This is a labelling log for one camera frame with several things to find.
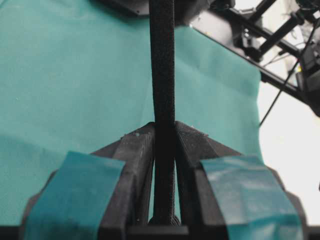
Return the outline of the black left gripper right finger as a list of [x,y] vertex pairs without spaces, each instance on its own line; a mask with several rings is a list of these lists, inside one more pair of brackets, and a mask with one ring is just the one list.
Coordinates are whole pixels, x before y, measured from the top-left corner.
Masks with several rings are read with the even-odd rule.
[[181,221],[195,240],[306,240],[297,196],[278,173],[180,121],[175,124]]

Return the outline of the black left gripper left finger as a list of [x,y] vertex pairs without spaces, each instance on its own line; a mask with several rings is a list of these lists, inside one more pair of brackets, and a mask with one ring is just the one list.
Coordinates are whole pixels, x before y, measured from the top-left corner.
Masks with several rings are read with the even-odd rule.
[[26,205],[23,240],[123,240],[148,223],[155,125],[91,154],[69,152]]

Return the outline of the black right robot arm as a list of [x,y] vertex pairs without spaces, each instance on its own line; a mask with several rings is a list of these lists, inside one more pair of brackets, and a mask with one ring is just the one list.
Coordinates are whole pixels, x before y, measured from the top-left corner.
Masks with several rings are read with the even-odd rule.
[[312,40],[300,62],[296,74],[298,89],[304,102],[320,116],[320,41]]

